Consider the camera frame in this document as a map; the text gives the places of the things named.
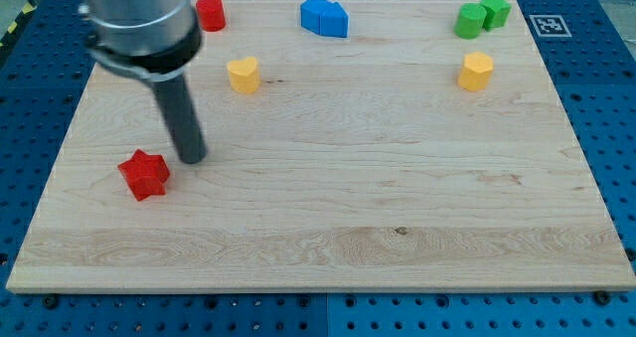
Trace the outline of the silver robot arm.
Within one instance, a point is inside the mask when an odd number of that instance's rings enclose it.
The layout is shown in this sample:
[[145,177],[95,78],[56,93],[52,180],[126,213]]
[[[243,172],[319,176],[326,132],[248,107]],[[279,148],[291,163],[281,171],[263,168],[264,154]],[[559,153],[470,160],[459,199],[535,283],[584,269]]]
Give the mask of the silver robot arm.
[[81,0],[92,24],[85,46],[107,71],[153,92],[179,159],[196,164],[207,146],[185,77],[202,44],[191,0]]

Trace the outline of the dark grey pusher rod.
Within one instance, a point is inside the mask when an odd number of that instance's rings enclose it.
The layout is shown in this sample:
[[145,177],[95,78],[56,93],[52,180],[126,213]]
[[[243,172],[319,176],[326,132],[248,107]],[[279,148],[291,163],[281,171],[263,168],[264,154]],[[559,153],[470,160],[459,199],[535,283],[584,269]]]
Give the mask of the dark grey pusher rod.
[[185,77],[177,75],[150,87],[180,161],[201,162],[207,146]]

